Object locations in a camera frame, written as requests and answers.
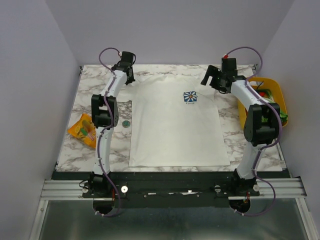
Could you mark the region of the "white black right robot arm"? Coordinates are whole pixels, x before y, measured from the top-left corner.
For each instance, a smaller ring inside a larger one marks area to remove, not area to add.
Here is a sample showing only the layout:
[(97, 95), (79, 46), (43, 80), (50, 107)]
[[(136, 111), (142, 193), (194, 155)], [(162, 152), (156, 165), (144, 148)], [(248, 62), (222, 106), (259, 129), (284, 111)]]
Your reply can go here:
[(247, 77), (238, 75), (235, 58), (222, 58), (221, 68), (209, 65), (200, 84), (209, 84), (223, 94), (232, 94), (247, 111), (243, 127), (247, 143), (230, 183), (230, 191), (241, 196), (254, 186), (263, 152), (281, 133), (280, 106), (266, 101), (253, 89)]

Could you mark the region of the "white t-shirt with flower print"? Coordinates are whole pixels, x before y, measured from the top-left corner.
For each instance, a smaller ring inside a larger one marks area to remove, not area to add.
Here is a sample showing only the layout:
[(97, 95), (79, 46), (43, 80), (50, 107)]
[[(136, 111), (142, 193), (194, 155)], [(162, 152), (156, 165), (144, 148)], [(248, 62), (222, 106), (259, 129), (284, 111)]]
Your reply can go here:
[(132, 99), (130, 167), (228, 166), (215, 92), (193, 76), (152, 76)]

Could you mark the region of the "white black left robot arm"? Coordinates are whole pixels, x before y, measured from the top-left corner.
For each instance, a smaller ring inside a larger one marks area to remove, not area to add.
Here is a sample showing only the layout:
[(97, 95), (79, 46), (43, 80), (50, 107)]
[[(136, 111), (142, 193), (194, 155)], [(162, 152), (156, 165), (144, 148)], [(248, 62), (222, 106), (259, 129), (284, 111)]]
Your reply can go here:
[(133, 65), (136, 62), (134, 53), (118, 51), (119, 61), (112, 67), (108, 67), (102, 61), (102, 54), (107, 50), (114, 50), (114, 48), (108, 47), (102, 50), (98, 60), (111, 72), (112, 78), (99, 94), (91, 97), (91, 120), (96, 132), (96, 148), (94, 167), (88, 185), (91, 194), (101, 198), (118, 191), (109, 177), (111, 140), (114, 128), (119, 121), (117, 96), (123, 85), (129, 85), (135, 81)]

